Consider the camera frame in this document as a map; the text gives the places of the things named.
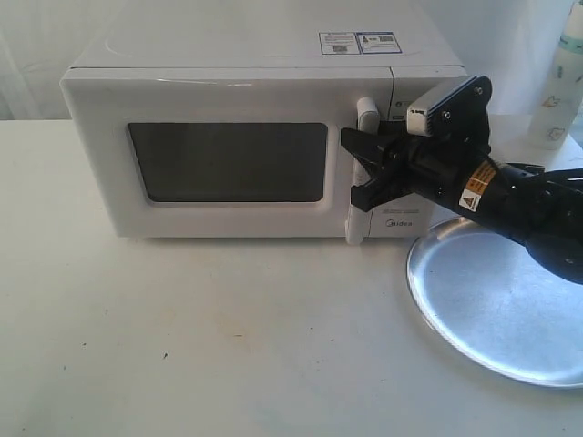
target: white backdrop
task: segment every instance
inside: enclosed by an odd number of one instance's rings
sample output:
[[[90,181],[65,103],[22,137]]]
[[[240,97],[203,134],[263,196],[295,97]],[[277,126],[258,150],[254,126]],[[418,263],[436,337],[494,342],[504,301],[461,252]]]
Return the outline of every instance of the white backdrop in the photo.
[[[469,72],[494,79],[491,112],[531,111],[572,0],[418,1]],[[120,3],[0,0],[0,119],[68,117],[58,80]]]

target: white microwave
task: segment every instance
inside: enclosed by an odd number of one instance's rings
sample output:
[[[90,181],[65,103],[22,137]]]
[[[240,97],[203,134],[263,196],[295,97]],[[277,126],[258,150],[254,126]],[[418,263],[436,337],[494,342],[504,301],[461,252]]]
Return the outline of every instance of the white microwave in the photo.
[[[400,122],[460,61],[410,0],[130,1],[61,86],[125,237],[411,237],[416,195],[363,213],[343,127]]]

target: white bottle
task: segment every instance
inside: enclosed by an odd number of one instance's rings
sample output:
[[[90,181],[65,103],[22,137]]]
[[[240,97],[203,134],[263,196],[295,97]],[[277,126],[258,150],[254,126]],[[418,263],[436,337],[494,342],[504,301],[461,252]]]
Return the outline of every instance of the white bottle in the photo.
[[[583,100],[583,0],[571,8],[548,74],[541,104],[528,130],[531,143],[560,148]]]

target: microwave window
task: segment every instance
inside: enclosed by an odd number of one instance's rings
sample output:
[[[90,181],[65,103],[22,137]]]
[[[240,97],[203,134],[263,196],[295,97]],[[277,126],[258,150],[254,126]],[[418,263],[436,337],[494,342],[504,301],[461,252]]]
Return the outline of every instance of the microwave window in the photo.
[[[156,202],[316,202],[328,127],[321,123],[131,123]]]

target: silver circular base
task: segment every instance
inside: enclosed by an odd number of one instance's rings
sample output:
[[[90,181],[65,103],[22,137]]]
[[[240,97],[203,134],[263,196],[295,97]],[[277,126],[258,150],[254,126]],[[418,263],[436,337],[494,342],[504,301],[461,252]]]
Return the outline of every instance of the silver circular base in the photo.
[[[472,360],[531,384],[583,387],[583,286],[464,218],[417,240],[407,272],[429,324]]]

